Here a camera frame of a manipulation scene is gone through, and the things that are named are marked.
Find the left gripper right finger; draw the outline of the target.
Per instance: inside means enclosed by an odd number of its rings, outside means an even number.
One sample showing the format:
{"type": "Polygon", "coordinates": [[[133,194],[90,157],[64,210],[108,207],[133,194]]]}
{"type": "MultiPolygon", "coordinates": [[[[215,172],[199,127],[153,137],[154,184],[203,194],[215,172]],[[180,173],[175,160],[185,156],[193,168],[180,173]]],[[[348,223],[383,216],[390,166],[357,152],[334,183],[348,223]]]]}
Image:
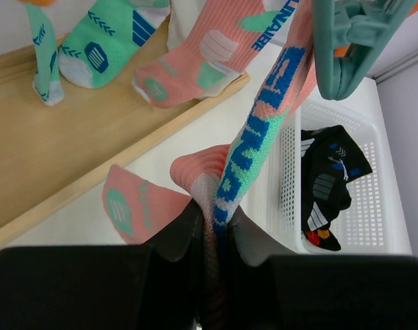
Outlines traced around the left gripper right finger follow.
{"type": "Polygon", "coordinates": [[[242,212],[228,239],[233,329],[418,329],[418,258],[297,254],[242,212]]]}

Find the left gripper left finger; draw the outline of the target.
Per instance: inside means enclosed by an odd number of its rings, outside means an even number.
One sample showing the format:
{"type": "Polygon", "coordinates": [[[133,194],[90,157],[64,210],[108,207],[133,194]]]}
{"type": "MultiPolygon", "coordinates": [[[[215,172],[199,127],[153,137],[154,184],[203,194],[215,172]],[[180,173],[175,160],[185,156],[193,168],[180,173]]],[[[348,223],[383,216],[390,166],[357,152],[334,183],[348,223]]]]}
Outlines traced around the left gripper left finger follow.
{"type": "Polygon", "coordinates": [[[203,214],[194,201],[141,245],[0,251],[0,329],[195,329],[203,214]]]}

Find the pink sock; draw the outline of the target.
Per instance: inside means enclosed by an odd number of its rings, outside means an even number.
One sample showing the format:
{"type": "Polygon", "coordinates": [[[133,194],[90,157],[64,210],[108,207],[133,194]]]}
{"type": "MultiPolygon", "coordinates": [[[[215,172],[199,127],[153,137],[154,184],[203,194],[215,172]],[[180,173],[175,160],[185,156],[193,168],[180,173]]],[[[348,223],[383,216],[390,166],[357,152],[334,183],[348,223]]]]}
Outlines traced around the pink sock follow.
{"type": "Polygon", "coordinates": [[[229,221],[258,177],[283,120],[294,113],[316,86],[313,15],[310,1],[299,1],[289,34],[271,71],[259,89],[247,120],[231,144],[178,157],[171,179],[175,192],[156,186],[119,166],[112,166],[102,200],[115,229],[128,243],[174,241],[181,215],[199,206],[202,229],[192,268],[202,287],[197,319],[204,329],[229,329],[229,221]]]}
{"type": "Polygon", "coordinates": [[[207,1],[180,46],[134,71],[134,89],[163,109],[200,96],[243,73],[297,7],[297,1],[207,1]]]}

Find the black patterned sock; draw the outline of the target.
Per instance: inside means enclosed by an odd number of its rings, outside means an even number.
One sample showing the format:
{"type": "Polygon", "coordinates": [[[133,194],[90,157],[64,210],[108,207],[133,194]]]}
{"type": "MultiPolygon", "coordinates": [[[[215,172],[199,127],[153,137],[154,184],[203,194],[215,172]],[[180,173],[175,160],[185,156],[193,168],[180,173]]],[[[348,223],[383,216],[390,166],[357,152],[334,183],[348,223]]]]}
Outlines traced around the black patterned sock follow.
{"type": "Polygon", "coordinates": [[[338,193],[373,172],[342,125],[301,131],[301,184],[312,193],[338,193]]]}
{"type": "Polygon", "coordinates": [[[351,197],[342,176],[320,173],[311,176],[301,191],[301,229],[303,232],[329,229],[351,197]]]}

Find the mint green sock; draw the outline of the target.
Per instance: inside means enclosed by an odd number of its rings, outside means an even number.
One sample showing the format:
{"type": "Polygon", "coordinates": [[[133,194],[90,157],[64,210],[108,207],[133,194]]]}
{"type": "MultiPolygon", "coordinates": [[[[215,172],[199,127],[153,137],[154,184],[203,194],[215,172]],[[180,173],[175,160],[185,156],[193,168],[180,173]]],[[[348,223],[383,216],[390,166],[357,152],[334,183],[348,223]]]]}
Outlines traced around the mint green sock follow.
{"type": "Polygon", "coordinates": [[[104,87],[170,12],[169,1],[96,1],[59,49],[61,74],[80,87],[104,87]]]}
{"type": "Polygon", "coordinates": [[[54,106],[65,97],[59,74],[54,27],[38,5],[27,3],[25,8],[36,55],[36,73],[32,87],[46,105],[54,106]]]}

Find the white round clip hanger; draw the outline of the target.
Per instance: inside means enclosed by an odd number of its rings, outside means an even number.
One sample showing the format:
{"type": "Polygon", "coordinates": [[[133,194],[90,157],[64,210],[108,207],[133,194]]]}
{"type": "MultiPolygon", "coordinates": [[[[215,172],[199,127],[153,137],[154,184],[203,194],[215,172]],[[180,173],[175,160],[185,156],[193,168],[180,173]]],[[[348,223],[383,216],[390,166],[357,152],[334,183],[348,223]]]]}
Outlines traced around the white round clip hanger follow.
{"type": "Polygon", "coordinates": [[[361,83],[416,1],[312,1],[316,79],[325,100],[361,83]]]}

